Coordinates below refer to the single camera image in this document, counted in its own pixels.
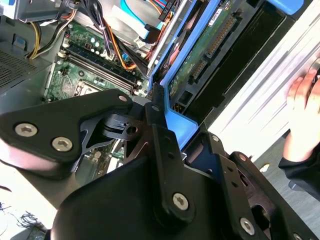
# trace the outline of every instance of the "circuit board chip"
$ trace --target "circuit board chip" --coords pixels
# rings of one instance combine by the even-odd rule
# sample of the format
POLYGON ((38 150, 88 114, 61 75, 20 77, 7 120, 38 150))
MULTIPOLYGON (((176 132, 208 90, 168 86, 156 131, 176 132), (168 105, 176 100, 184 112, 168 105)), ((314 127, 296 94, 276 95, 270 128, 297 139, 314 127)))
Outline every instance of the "circuit board chip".
POLYGON ((86 81, 79 81, 73 96, 74 97, 82 96, 82 95, 96 93, 99 91, 102 91, 102 89, 99 89, 86 81))

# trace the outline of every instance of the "orange wire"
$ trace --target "orange wire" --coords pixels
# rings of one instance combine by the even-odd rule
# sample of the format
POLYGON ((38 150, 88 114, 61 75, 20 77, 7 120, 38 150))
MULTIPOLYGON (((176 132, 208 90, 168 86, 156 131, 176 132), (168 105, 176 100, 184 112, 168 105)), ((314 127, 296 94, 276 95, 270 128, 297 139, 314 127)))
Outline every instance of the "orange wire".
POLYGON ((68 19, 68 18, 71 17, 71 15, 72 15, 72 12, 70 12, 69 15, 67 15, 67 16, 62 16, 61 18, 62 18, 62 19, 68 19))
POLYGON ((158 13, 161 14, 161 13, 162 13, 161 10, 160 10, 160 9, 157 7, 157 5, 155 5, 152 1, 153 1, 153 0, 150 0, 149 3, 151 3, 152 6, 154 6, 154 8, 158 11, 158 13))
MULTIPOLYGON (((150 3, 151 3, 155 8, 157 8, 157 6, 156 6, 152 1, 150 1, 150 3)), ((162 34, 164 33, 164 31, 165 31, 165 29, 166 29, 167 24, 170 22, 172 16, 173 16, 173 13, 170 12, 170 15, 167 17, 167 19, 165 20, 165 22, 164 22, 164 24, 163 24, 163 26, 162 26, 162 28, 161 28, 161 32, 160 32, 160 34, 159 34, 159 36, 158 36, 157 42, 160 40, 162 34)), ((135 68, 137 67, 136 64, 132 64, 132 65, 130 65, 130 66, 127 66, 127 65, 126 65, 126 63, 124 62, 124 60, 123 60, 123 58, 122 58, 122 56, 121 56, 121 53, 120 53, 118 44, 116 43, 116 40, 115 40, 114 34, 113 34, 112 30, 111 30, 111 27, 109 26, 109 24, 107 23, 107 21, 106 21, 105 19, 104 19, 104 24, 107 26, 107 28, 108 28, 108 30, 109 30, 109 32, 110 32, 111 41, 112 41, 114 50, 116 51, 116 54, 117 54, 117 56, 118 56, 118 58, 119 58, 119 60, 120 60, 120 62, 121 62, 121 65, 123 66, 123 68, 124 68, 124 69, 127 69, 127 70, 135 69, 135 68)), ((149 58, 151 57, 151 54, 152 54, 151 51, 148 52, 148 54, 147 54, 146 57, 145 57, 145 60, 149 59, 149 58)))

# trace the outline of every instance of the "black sleeve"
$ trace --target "black sleeve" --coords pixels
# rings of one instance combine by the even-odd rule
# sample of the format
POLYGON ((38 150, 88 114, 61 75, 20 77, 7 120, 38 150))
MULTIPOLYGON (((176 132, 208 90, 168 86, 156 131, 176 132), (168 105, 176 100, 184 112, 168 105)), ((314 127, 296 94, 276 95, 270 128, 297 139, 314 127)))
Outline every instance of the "black sleeve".
POLYGON ((292 162, 282 158, 279 163, 286 177, 320 201, 320 147, 303 162, 292 162))

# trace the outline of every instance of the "screw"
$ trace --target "screw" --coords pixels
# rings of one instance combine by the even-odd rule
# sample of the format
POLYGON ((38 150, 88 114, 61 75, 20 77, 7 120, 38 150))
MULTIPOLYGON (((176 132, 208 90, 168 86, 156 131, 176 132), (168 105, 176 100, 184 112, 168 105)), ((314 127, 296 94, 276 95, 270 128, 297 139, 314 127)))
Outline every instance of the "screw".
POLYGON ((72 141, 66 137, 59 136, 52 141, 52 147, 59 152, 68 152, 72 149, 72 141))
POLYGON ((215 140, 216 142, 219 142, 219 138, 216 135, 212 135, 213 140, 215 140))
POLYGON ((240 224, 243 230, 245 230, 247 234, 251 236, 255 235, 255 228, 248 219, 246 219, 245 217, 242 217, 240 219, 240 224))
POLYGON ((153 108, 153 110, 155 110, 155 111, 157 111, 157 112, 159 112, 160 110, 159 110, 159 107, 158 106, 156 106, 156 105, 152 105, 152 108, 153 108))
POLYGON ((126 99, 126 97, 124 97, 124 96, 119 96, 119 99, 121 100, 121 101, 124 101, 124 102, 126 102, 126 101, 128 101, 127 99, 126 99))
POLYGON ((293 234, 295 240, 303 240, 297 233, 293 234))
POLYGON ((247 158, 242 154, 239 154, 239 158, 241 158, 242 161, 246 161, 247 160, 247 158))
POLYGON ((188 203, 187 198, 186 198, 184 195, 182 195, 181 193, 178 193, 178 192, 175 193, 175 194, 173 195, 172 200, 173 200, 174 205, 175 205, 178 209, 180 209, 180 210, 182 210, 182 211, 187 210, 188 207, 189 207, 189 203, 188 203))
POLYGON ((38 129, 30 123, 21 123, 14 128, 16 134, 22 137, 32 137, 37 134, 38 129))

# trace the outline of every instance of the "barcode label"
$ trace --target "barcode label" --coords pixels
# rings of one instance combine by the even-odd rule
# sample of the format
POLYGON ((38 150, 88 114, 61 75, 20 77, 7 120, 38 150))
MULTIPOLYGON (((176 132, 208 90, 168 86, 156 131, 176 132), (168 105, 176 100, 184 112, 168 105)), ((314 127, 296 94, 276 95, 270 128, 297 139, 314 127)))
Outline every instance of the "barcode label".
POLYGON ((213 15, 212 19, 209 22, 209 26, 212 27, 213 24, 216 22, 216 20, 218 19, 220 13, 222 12, 223 8, 218 8, 217 11, 215 12, 215 14, 213 15))

